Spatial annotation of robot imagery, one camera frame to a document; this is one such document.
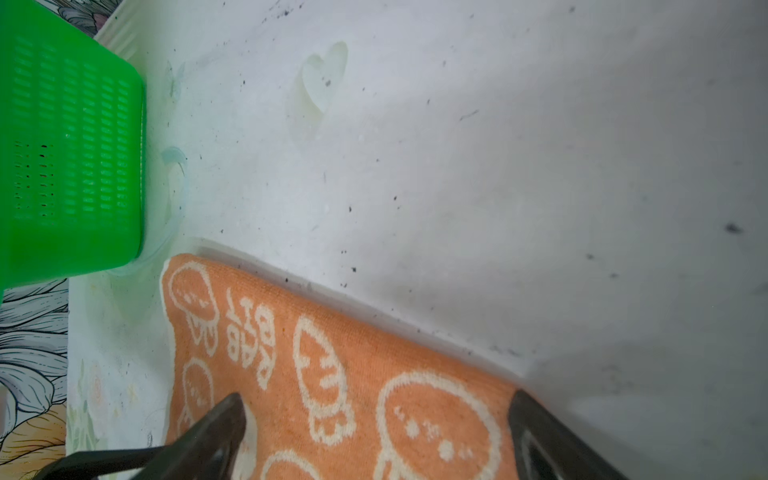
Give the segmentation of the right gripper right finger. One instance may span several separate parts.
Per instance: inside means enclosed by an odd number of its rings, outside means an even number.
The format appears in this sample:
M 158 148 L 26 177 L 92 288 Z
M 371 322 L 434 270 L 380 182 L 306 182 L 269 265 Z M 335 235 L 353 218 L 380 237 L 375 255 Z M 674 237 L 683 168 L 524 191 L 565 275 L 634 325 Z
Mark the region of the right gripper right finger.
M 626 479 L 527 392 L 515 392 L 507 418 L 520 479 Z

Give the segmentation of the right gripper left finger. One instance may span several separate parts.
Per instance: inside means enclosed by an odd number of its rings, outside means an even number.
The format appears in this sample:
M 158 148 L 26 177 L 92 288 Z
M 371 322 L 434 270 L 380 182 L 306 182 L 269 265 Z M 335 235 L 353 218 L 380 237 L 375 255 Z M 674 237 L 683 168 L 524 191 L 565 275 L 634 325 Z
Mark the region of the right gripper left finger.
M 77 452 L 44 467 L 35 477 L 96 479 L 134 470 L 136 479 L 229 479 L 245 430 L 242 397 L 232 393 L 169 445 Z

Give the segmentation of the green plastic basket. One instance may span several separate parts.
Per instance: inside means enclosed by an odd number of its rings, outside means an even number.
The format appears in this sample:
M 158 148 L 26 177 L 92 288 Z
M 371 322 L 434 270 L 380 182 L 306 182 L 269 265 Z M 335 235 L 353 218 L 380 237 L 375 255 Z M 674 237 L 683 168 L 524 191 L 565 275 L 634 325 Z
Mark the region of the green plastic basket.
M 143 242 L 145 87 L 35 1 L 1 5 L 1 285 L 124 266 Z

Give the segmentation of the orange bunny towel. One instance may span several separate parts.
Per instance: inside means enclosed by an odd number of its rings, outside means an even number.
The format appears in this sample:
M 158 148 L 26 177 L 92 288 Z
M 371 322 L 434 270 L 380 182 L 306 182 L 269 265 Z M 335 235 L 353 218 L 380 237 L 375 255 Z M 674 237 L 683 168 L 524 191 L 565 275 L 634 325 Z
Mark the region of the orange bunny towel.
M 514 479 L 517 387 L 191 254 L 160 279 L 173 333 L 166 437 L 231 393 L 237 479 Z

